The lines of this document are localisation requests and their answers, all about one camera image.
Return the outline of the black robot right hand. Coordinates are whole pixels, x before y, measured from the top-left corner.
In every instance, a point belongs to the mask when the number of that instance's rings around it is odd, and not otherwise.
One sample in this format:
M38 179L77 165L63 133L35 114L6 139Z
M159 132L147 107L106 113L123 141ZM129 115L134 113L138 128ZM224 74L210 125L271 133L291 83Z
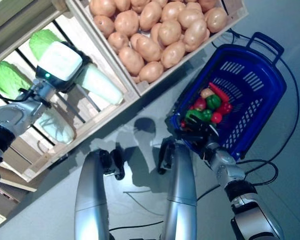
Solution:
M176 129L176 138L183 140L194 152L202 152L209 143L218 143L219 134L215 127L193 114L187 118L185 128Z

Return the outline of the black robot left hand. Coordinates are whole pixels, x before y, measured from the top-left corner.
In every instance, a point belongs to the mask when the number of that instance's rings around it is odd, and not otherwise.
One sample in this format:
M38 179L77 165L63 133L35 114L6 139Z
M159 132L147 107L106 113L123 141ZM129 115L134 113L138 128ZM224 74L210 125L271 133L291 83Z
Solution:
M76 72L74 77L71 78L70 85L64 91L62 91L62 93L65 94L69 93L75 87L75 85L83 86L84 76L87 73L88 64L92 63L92 59L83 51L77 49L74 45L68 45L68 47L75 51L82 58L82 66Z

